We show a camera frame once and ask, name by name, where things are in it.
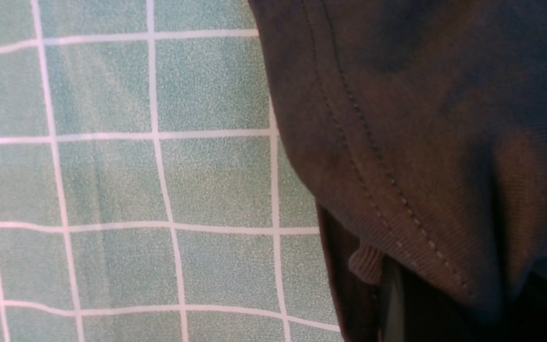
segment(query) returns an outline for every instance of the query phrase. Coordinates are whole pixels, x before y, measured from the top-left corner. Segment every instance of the stitching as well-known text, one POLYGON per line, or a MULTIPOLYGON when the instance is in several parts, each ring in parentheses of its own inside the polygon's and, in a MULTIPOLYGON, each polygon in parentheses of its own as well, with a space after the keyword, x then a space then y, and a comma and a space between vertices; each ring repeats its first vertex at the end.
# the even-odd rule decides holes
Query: stitching
POLYGON ((369 145, 370 145, 371 149, 373 149, 373 152, 375 153, 375 155, 377 157, 377 160, 378 160, 378 163, 379 163, 380 167, 382 167, 382 169, 384 170, 384 174, 386 175, 386 177, 391 182, 391 186, 396 190, 397 195, 400 197, 400 199, 402 201, 402 204, 406 208, 406 212, 408 213, 408 216, 410 217, 410 219, 412 219, 413 223, 415 223, 415 226, 419 229, 419 231, 421 232, 421 235, 423 235, 424 238, 427 240, 428 245, 432 248, 432 251, 434 252, 436 257, 438 257, 443 262, 444 266, 451 271, 453 277, 456 278, 456 281, 458 282, 458 284, 460 284, 460 286, 462 286, 462 288, 467 290, 467 293, 468 293, 469 297, 473 297, 473 292, 471 292, 471 290, 469 290, 467 288, 467 285, 465 284, 465 281, 462 278, 462 276, 458 273, 458 271, 453 266, 451 266, 449 264, 449 261, 447 260, 447 258, 445 258, 443 256, 443 254, 440 252, 440 250, 438 249, 436 244, 434 244, 434 241, 432 241, 430 236, 427 234, 427 232, 425 231, 425 229, 423 227, 423 224, 421 223, 421 221, 415 215, 415 212, 413 211, 410 204, 408 203, 408 200, 406 199, 406 196, 404 196, 404 193, 402 192, 402 189, 398 185, 395 177, 389 171, 389 167, 386 164, 386 162, 384 161, 384 158, 383 158, 383 156, 380 152, 380 149, 379 149, 379 147, 377 146, 377 144, 375 143, 375 141, 373 139, 373 134, 372 134, 371 129, 369 128, 369 126, 367 124, 366 119, 364 118, 364 115, 362 114, 362 110, 361 110, 360 106, 358 105, 356 99, 354 98, 354 95, 353 95, 352 91, 349 89, 349 86, 348 86, 348 83, 347 83, 347 77, 345 76, 345 72, 343 71, 343 68, 341 67, 339 52, 337 50, 337 39, 336 39, 334 29, 333 29, 333 26, 332 26, 332 21, 330 19, 330 15, 328 14, 328 8, 326 7, 326 4, 325 4, 324 0, 321 0, 321 5, 322 5, 322 7, 324 9, 324 12, 325 12, 325 17, 326 17, 326 21, 328 23, 330 37, 332 39, 332 45, 333 45, 335 60, 336 60, 336 63, 337 63, 337 69, 339 70, 339 73, 341 74, 341 79, 342 79, 342 82, 343 82, 343 87, 345 89, 345 93, 348 96, 351 103, 353 104, 354 111, 356 111, 356 114, 358 114, 358 117, 360 118, 360 121, 362 122, 362 126, 363 126, 363 128, 364 128, 364 130, 367 134, 369 145))
POLYGON ((347 138, 345 137, 345 133, 343 132, 343 129, 341 128, 339 120, 337 119, 337 117, 333 113, 332 106, 330 105, 330 101, 328 100, 328 96, 326 96, 326 92, 324 91, 324 86, 322 84, 322 76, 320 74, 320 71, 318 70, 318 59, 317 59, 317 54, 316 54, 315 37, 314 37, 314 34, 313 34, 313 26, 311 24, 310 16, 308 14, 308 9, 305 6, 305 1, 304 0, 301 0, 301 5, 302 5, 303 13, 305 15, 306 22, 308 24, 308 27, 310 28, 310 40, 311 40, 312 52, 313 52, 312 58, 313 58, 313 64, 315 65, 315 73, 316 73, 316 76, 317 76, 317 79, 318 79, 318 86, 319 86, 322 98, 324 99, 324 102, 326 104, 328 115, 330 116, 330 119, 333 121, 335 127, 337 128, 337 132, 339 132, 339 136, 341 138, 341 145, 345 149, 347 149, 347 151, 348 151, 350 166, 351 166, 352 170, 354 171, 354 173, 356 174, 356 177, 358 178, 358 182, 360 183, 360 188, 364 192, 364 195, 367 197, 367 200, 368 200, 369 204, 374 208, 375 214, 377 215, 377 218, 382 221, 384 226, 388 229, 388 232, 390 233, 390 235, 393 237, 393 239, 396 240, 396 245, 398 247, 400 247, 401 251, 404 252, 404 255, 407 258, 407 260, 412 264, 412 266, 417 268, 417 264, 415 263, 415 261, 413 260, 411 255, 408 253, 408 251, 406 251, 406 249, 404 248, 404 245, 402 245, 402 243, 399 241, 398 236, 396 236, 394 231, 391 229, 391 226, 389 225, 386 217, 384 217, 383 214, 380 212, 380 209, 378 208, 378 205, 373 200, 373 196, 371 195, 371 193, 367 189, 367 185, 365 184, 364 179, 363 179, 362 175, 360 174, 360 171, 358 170, 358 166, 356 166, 356 162, 354 160, 354 156, 351 153, 351 150, 349 149, 349 145, 348 145, 347 138))

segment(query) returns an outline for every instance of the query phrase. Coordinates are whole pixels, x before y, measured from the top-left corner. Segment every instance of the black object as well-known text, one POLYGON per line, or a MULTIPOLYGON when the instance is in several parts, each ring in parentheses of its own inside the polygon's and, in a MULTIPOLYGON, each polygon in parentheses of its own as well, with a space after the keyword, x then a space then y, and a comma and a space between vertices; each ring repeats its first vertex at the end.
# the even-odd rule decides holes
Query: black object
POLYGON ((384 260, 379 299, 380 342, 547 341, 547 280, 535 274, 495 327, 471 322, 446 294, 391 258, 384 260))

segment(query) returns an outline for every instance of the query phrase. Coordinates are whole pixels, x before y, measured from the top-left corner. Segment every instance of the seam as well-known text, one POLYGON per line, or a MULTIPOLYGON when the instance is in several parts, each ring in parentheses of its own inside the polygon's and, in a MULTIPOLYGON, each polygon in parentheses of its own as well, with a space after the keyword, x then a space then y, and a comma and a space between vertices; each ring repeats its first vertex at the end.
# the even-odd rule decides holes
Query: seam
POLYGON ((305 6, 305 0, 301 0, 301 6, 302 6, 303 13, 305 15, 306 22, 308 24, 308 27, 310 28, 310 41, 311 41, 311 45, 312 45, 311 46, 311 48, 312 48, 312 58, 313 58, 313 64, 315 65, 316 77, 318 79, 318 87, 320 89, 322 98, 323 98, 323 100, 326 104, 326 109, 327 109, 328 115, 329 115, 330 119, 333 121, 335 127, 337 128, 337 132, 339 132, 339 137, 341 138, 341 145, 345 149, 347 149, 347 151, 348 151, 349 160, 350 160, 350 162, 349 162, 350 167, 352 168, 352 170, 356 174, 356 177, 358 178, 358 182, 360 183, 360 188, 362 189, 365 197, 367 197, 367 200, 368 200, 369 204, 374 208, 377 218, 380 219, 382 221, 383 225, 388 229, 389 234, 393 237, 393 239, 395 239, 396 245, 400 248, 400 250, 402 252, 404 252, 404 255, 407 258, 408 262, 410 262, 412 264, 412 266, 417 268, 416 262, 413 260, 413 258, 408 253, 408 251, 404 248, 404 245, 400 242, 398 236, 394 233, 393 229, 391 229, 391 226, 389 225, 386 217, 383 216, 383 214, 381 213, 378 205, 373 200, 373 196, 368 191, 367 185, 364 182, 364 178, 362 177, 362 174, 360 174, 358 166, 356 165, 356 162, 354 160, 354 156, 352 155, 351 150, 349 149, 349 145, 348 145, 348 141, 347 141, 347 138, 345 136, 345 133, 343 132, 343 129, 341 128, 339 120, 337 119, 337 117, 335 116, 335 114, 332 111, 332 106, 330 105, 330 101, 328 100, 328 96, 326 95, 326 92, 324 91, 324 86, 322 84, 322 76, 321 76, 320 71, 318 69, 318 58, 317 58, 317 52, 316 52, 316 47, 315 47, 315 36, 313 34, 313 26, 312 26, 311 21, 310 21, 310 16, 309 16, 309 13, 308 13, 308 9, 305 6))
POLYGON ((369 125, 368 125, 368 123, 367 123, 367 121, 366 121, 366 119, 365 119, 365 117, 362 113, 362 109, 360 108, 360 105, 358 105, 358 102, 354 98, 353 92, 349 88, 349 85, 348 85, 348 82, 347 82, 347 77, 345 76, 345 71, 343 71, 343 68, 341 67, 341 61, 340 61, 340 58, 339 58, 339 51, 337 50, 337 39, 336 39, 334 29, 333 29, 333 26, 332 26, 332 20, 330 19, 330 15, 328 14, 328 7, 326 7, 326 3, 324 2, 324 0, 321 0, 321 6, 324 9, 326 22, 328 23, 328 30, 329 30, 329 33, 330 33, 330 38, 332 40, 332 47, 333 47, 333 50, 334 50, 335 61, 336 61, 336 64, 337 64, 337 69, 339 71, 339 74, 341 75, 341 80, 343 82, 343 87, 345 89, 345 94, 348 96, 348 99, 351 101, 352 106, 354 107, 354 111, 356 111, 356 114, 360 118, 363 129, 366 132, 369 145, 370 145, 371 149, 373 149, 373 152, 375 153, 375 156, 377 157, 377 160, 378 160, 378 163, 379 163, 380 167, 382 167, 382 169, 384 171, 384 174, 386 175, 386 177, 389 179, 389 181, 391 183, 392 188, 395 189, 398 197, 400 197, 403 206, 406 208, 406 212, 408 213, 408 216, 413 221, 413 223, 415 223, 415 227, 417 227, 417 229, 419 229, 419 231, 421 232, 421 235, 423 235, 424 238, 427 240, 428 245, 431 247, 431 249, 434 252, 434 254, 436 255, 436 257, 438 257, 443 262, 443 265, 447 269, 449 269, 449 271, 451 272, 453 277, 456 278, 456 281, 458 282, 458 284, 467 291, 469 297, 474 297, 473 292, 471 290, 469 290, 469 288, 467 288, 467 285, 466 285, 462 275, 460 275, 459 272, 453 266, 451 266, 451 264, 449 263, 447 258, 441 253, 441 251, 438 249, 438 247, 436 246, 434 241, 432 241, 432 238, 430 238, 430 236, 427 234, 427 232, 424 229, 423 223, 421 223, 420 219, 417 218, 417 215, 415 214, 414 210, 412 209, 412 207, 408 203, 408 200, 406 199, 406 196, 404 195, 404 192, 402 191, 402 189, 398 185, 394 175, 392 175, 391 171, 389 171, 389 167, 388 167, 387 163, 385 162, 385 160, 384 160, 384 158, 381 154, 380 148, 378 147, 378 145, 374 141, 373 134, 372 134, 371 129, 369 128, 369 125))

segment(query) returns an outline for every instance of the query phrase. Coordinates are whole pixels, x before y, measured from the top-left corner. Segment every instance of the ribbed fabric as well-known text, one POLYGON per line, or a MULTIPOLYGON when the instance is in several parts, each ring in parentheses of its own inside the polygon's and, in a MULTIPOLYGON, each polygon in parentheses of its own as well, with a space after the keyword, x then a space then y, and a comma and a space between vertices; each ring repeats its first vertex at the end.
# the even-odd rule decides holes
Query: ribbed fabric
POLYGON ((360 242, 360 247, 349 258, 349 270, 361 281, 369 285, 379 285, 381 281, 384 253, 366 242, 360 242))
POLYGON ((547 0, 250 4, 280 137, 319 205, 499 320, 547 256, 547 0))

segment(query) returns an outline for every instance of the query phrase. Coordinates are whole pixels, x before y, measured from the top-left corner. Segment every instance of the dark fabric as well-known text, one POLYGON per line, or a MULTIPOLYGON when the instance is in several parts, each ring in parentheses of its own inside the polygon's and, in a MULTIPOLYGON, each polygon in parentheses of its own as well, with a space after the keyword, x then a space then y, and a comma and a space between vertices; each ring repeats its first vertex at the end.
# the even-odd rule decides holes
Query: dark fabric
POLYGON ((282 142, 319 205, 499 320, 547 255, 547 0, 250 5, 282 142))
POLYGON ((376 342, 379 328, 377 286, 361 281, 348 268, 360 240, 321 206, 318 221, 341 333, 346 341, 376 342))

